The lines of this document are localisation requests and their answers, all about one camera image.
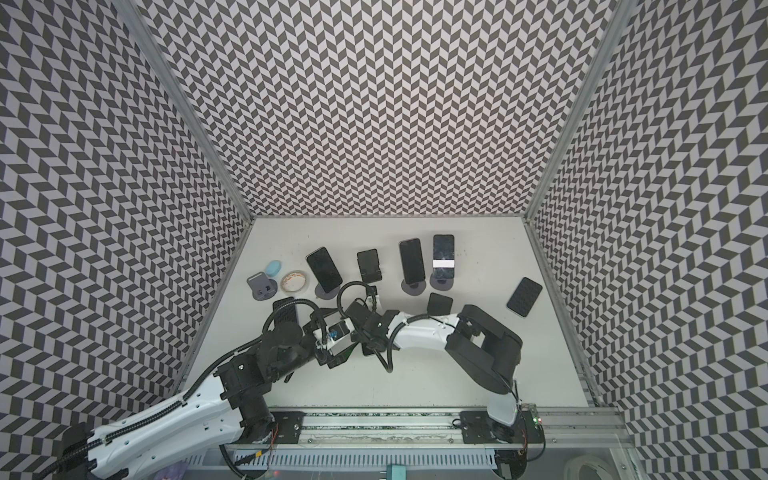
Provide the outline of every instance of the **blue sponge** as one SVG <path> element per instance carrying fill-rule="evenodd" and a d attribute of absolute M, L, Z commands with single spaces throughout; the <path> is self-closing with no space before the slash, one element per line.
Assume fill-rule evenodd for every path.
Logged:
<path fill-rule="evenodd" d="M 275 276 L 277 273 L 280 272 L 280 261 L 279 260 L 272 260 L 269 265 L 266 266 L 264 269 L 264 273 L 266 273 L 267 276 Z"/>

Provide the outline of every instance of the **black smartphone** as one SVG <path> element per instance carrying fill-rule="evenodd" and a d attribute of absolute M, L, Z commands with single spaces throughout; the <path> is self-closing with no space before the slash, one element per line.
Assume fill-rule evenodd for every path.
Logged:
<path fill-rule="evenodd" d="M 507 308 L 519 316 L 528 316 L 541 293 L 541 285 L 524 276 L 507 302 Z"/>
<path fill-rule="evenodd" d="M 453 278 L 455 257 L 453 235 L 435 235 L 432 240 L 432 274 L 437 280 Z"/>
<path fill-rule="evenodd" d="M 374 248 L 357 253 L 357 266 L 360 267 L 360 277 L 365 283 L 378 282 L 382 279 L 379 266 L 379 252 Z"/>
<path fill-rule="evenodd" d="M 283 298 L 280 300 L 275 300 L 272 302 L 272 311 L 279 309 L 284 303 L 288 303 L 291 300 L 293 300 L 292 296 L 289 296 L 288 298 Z M 293 322 L 296 325 L 299 324 L 299 317 L 296 315 L 296 305 L 293 306 L 287 306 L 281 311 L 278 312 L 277 316 L 275 317 L 275 325 L 278 323 L 285 323 L 285 322 Z"/>
<path fill-rule="evenodd" d="M 412 285 L 424 281 L 426 275 L 424 274 L 421 240 L 412 238 L 400 242 L 400 261 L 402 262 L 402 275 L 407 284 Z"/>
<path fill-rule="evenodd" d="M 341 286 L 341 274 L 325 247 L 320 247 L 307 255 L 306 262 L 325 293 L 331 293 L 333 289 Z"/>
<path fill-rule="evenodd" d="M 429 294 L 429 303 L 427 303 L 428 315 L 450 315 L 453 306 L 453 298 L 440 295 L 439 293 Z"/>

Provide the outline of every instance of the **gray device stand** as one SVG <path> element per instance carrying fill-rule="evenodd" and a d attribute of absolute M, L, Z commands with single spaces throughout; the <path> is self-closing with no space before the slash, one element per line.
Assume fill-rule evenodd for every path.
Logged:
<path fill-rule="evenodd" d="M 400 283 L 400 288 L 402 288 L 402 291 L 405 293 L 408 293 L 410 296 L 419 296 L 422 293 L 424 293 L 424 290 L 427 288 L 427 282 L 422 280 L 418 283 L 406 283 L 405 280 Z"/>
<path fill-rule="evenodd" d="M 277 282 L 270 279 L 264 272 L 248 277 L 246 282 L 256 301 L 269 300 L 277 293 Z"/>
<path fill-rule="evenodd" d="M 435 274 L 433 273 L 429 277 L 429 285 L 435 289 L 440 290 L 442 292 L 447 292 L 451 288 L 453 288 L 453 279 L 452 278 L 445 278 L 445 279 L 436 279 Z"/>
<path fill-rule="evenodd" d="M 340 285 L 335 289 L 331 290 L 330 292 L 326 293 L 326 291 L 323 290 L 323 288 L 318 283 L 317 286 L 315 287 L 315 295 L 317 295 L 317 298 L 321 300 L 333 300 L 334 298 L 336 298 L 336 295 L 338 295 L 339 290 L 341 290 Z"/>

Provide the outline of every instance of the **round phone stand base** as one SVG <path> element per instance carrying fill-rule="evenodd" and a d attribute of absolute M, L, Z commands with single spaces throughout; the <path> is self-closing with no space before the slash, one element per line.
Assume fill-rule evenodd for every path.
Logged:
<path fill-rule="evenodd" d="M 435 274 L 433 273 L 432 276 L 429 277 L 429 285 L 435 290 L 440 290 L 441 292 L 447 292 L 448 290 L 453 288 L 453 279 L 452 278 L 436 279 Z"/>
<path fill-rule="evenodd" d="M 339 294 L 339 290 L 341 290 L 341 286 L 339 285 L 335 289 L 331 290 L 330 292 L 326 293 L 325 290 L 320 286 L 318 283 L 315 287 L 315 295 L 317 295 L 317 298 L 321 300 L 333 300 L 336 298 L 336 295 Z"/>
<path fill-rule="evenodd" d="M 264 293 L 259 298 L 256 298 L 256 295 L 253 295 L 253 299 L 257 302 L 263 302 L 264 300 L 269 300 L 273 296 L 277 295 L 277 282 L 270 278 L 270 290 L 267 293 Z"/>
<path fill-rule="evenodd" d="M 419 296 L 426 290 L 427 282 L 406 283 L 406 281 L 403 280 L 402 283 L 400 283 L 400 287 L 403 292 L 408 293 L 410 296 Z"/>

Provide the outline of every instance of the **checkered wall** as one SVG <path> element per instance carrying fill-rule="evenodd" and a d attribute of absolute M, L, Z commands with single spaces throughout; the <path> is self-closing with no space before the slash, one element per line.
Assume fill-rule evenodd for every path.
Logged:
<path fill-rule="evenodd" d="M 654 478 L 768 478 L 768 2 L 641 2 L 535 218 Z"/>
<path fill-rule="evenodd" d="M 615 0 L 138 0 L 255 214 L 520 214 Z"/>
<path fill-rule="evenodd" d="M 169 393 L 243 221 L 105 0 L 0 24 L 0 477 L 28 478 Z"/>

